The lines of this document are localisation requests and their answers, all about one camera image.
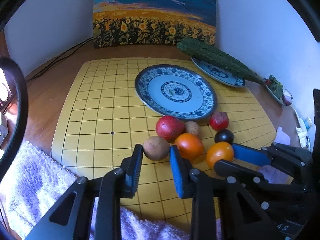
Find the sunflower field painting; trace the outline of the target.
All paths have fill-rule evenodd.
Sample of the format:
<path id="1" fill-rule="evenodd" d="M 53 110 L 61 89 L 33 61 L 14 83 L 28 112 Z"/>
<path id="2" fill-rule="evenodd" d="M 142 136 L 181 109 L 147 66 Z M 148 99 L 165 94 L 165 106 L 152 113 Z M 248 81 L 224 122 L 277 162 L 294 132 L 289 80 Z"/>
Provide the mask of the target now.
<path id="1" fill-rule="evenodd" d="M 214 45 L 216 0 L 94 0 L 93 46 L 174 46 L 185 37 Z"/>

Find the crumpled white tissue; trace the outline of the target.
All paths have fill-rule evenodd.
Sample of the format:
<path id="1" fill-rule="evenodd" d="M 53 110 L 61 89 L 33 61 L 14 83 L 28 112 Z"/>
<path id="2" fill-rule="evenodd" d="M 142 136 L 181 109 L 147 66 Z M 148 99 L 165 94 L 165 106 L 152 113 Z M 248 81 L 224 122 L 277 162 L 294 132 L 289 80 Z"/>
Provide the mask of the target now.
<path id="1" fill-rule="evenodd" d="M 311 151 L 311 143 L 309 138 L 309 129 L 313 126 L 313 123 L 309 117 L 303 120 L 299 115 L 296 115 L 299 127 L 296 127 L 296 132 L 299 137 L 299 142 L 302 148 L 307 148 Z"/>

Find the fluffy lavender towel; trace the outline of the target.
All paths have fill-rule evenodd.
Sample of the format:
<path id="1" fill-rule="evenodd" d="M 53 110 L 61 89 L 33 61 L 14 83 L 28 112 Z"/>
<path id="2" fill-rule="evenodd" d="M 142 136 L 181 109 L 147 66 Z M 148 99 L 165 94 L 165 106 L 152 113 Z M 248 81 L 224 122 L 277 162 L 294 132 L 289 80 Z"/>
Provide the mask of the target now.
<path id="1" fill-rule="evenodd" d="M 76 176 L 28 141 L 20 146 L 1 182 L 1 202 L 11 230 L 25 239 L 33 227 L 76 181 Z M 123 239 L 189 239 L 164 221 L 141 220 L 121 207 Z"/>

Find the wrinkled red fruit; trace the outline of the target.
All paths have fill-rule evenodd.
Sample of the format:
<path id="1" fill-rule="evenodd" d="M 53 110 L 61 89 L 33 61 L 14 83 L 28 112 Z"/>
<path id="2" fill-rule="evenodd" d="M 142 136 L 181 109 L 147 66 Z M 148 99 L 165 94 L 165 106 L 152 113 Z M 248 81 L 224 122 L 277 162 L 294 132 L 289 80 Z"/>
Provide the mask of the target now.
<path id="1" fill-rule="evenodd" d="M 229 125 L 229 118 L 226 112 L 215 112 L 210 117 L 209 124 L 215 131 L 226 129 Z"/>

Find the orange tomato fruit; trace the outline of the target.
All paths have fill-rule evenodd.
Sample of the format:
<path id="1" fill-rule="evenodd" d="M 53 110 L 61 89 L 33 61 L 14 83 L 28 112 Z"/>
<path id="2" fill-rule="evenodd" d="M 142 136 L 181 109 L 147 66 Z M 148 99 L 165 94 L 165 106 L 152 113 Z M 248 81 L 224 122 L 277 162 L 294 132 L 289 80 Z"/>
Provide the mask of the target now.
<path id="1" fill-rule="evenodd" d="M 204 145 L 199 137 L 191 133 L 183 133 L 174 141 L 180 156 L 189 161 L 194 161 L 204 154 Z"/>

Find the dark black plum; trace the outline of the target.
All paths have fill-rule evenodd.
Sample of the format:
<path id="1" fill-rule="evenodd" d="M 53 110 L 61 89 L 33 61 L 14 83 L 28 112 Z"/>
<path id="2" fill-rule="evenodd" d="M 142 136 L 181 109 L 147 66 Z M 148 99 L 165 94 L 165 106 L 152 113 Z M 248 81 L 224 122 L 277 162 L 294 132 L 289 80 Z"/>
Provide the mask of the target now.
<path id="1" fill-rule="evenodd" d="M 228 129 L 220 130 L 216 133 L 214 141 L 215 143 L 227 142 L 229 144 L 232 144 L 234 142 L 234 134 Z"/>

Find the yellow go board mat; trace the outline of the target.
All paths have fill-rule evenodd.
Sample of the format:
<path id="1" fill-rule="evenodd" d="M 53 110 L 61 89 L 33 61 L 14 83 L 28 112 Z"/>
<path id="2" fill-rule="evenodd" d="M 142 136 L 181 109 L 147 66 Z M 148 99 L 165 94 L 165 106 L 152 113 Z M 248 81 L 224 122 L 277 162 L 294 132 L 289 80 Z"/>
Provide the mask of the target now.
<path id="1" fill-rule="evenodd" d="M 154 64 L 174 64 L 197 71 L 189 60 L 121 58 L 82 65 L 67 95 L 52 143 L 52 158 L 78 176 L 99 178 L 121 165 L 136 144 L 156 135 L 159 114 L 135 91 L 137 74 Z M 259 149 L 268 146 L 276 130 L 247 88 L 235 89 L 211 81 L 219 110 L 228 114 L 235 142 Z M 176 193 L 168 159 L 143 159 L 139 187 L 121 204 L 147 220 L 164 220 L 189 231 L 192 201 Z"/>

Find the bright orange fruit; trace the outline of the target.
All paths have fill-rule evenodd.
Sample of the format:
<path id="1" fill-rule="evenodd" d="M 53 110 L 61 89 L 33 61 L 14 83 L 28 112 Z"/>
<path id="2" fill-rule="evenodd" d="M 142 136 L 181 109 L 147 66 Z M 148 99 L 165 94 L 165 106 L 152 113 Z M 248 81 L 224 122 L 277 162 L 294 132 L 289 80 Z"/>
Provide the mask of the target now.
<path id="1" fill-rule="evenodd" d="M 232 161 L 233 158 L 234 150 L 231 144 L 224 141 L 215 143 L 206 153 L 206 162 L 211 170 L 217 161 Z"/>

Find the large blue white plate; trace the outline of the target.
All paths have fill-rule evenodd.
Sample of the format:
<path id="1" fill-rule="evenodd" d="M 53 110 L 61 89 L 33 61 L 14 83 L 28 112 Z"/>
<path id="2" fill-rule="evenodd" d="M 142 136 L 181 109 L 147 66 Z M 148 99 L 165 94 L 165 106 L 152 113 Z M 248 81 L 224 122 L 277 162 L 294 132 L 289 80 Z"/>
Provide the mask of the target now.
<path id="1" fill-rule="evenodd" d="M 141 70 L 135 79 L 135 90 L 151 110 L 183 121 L 206 119 L 218 105 L 216 93 L 206 79 L 172 64 L 157 64 Z"/>

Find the large red apple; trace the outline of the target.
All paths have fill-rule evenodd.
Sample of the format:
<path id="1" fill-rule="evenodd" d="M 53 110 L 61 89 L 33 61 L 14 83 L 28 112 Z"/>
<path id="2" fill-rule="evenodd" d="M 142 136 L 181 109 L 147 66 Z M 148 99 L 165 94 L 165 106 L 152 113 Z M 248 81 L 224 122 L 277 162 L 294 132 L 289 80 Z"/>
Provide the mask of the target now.
<path id="1" fill-rule="evenodd" d="M 166 115 L 156 123 L 156 133 L 167 142 L 174 142 L 185 130 L 184 122 L 174 116 Z"/>

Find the large brown kiwi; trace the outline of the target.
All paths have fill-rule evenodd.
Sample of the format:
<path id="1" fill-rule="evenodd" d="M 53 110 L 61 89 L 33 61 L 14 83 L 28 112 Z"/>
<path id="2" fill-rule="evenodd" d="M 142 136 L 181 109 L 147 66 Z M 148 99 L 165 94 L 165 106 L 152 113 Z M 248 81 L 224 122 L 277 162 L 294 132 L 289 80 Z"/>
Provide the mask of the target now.
<path id="1" fill-rule="evenodd" d="M 143 152 L 148 159 L 152 161 L 160 161 L 168 156 L 170 152 L 170 145 L 162 137 L 149 137 L 143 142 Z"/>

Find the small brown kiwi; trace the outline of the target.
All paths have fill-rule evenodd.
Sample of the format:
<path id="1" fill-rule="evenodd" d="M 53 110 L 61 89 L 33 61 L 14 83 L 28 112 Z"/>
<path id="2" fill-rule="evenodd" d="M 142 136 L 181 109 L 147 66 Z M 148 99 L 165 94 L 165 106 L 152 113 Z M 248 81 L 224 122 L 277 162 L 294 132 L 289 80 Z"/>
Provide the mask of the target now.
<path id="1" fill-rule="evenodd" d="M 200 126 L 194 121 L 188 121 L 185 123 L 185 132 L 198 137 L 200 135 Z"/>

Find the small blue white plate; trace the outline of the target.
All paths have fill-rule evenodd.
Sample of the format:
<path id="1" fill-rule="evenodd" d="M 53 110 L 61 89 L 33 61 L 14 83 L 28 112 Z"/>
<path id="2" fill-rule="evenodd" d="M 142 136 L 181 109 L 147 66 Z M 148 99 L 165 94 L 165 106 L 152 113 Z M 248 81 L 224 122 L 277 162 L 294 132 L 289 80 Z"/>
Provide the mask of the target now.
<path id="1" fill-rule="evenodd" d="M 246 85 L 244 79 L 238 78 L 226 70 L 223 70 L 212 64 L 200 61 L 193 57 L 191 58 L 191 60 L 196 65 L 197 68 L 199 68 L 202 72 L 204 72 L 204 74 L 207 74 L 212 79 L 224 85 L 234 87 L 234 88 L 242 88 L 242 87 L 245 87 Z"/>

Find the dish of vegetables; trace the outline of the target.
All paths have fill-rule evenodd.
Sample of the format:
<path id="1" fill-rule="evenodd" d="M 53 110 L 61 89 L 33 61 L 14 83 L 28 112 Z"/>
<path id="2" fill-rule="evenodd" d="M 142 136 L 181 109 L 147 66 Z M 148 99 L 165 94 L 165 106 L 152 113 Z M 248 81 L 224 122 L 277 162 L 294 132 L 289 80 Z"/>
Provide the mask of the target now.
<path id="1" fill-rule="evenodd" d="M 293 102 L 293 96 L 290 91 L 285 89 L 281 82 L 279 82 L 273 75 L 268 79 L 264 79 L 265 85 L 273 98 L 283 106 L 289 106 Z"/>

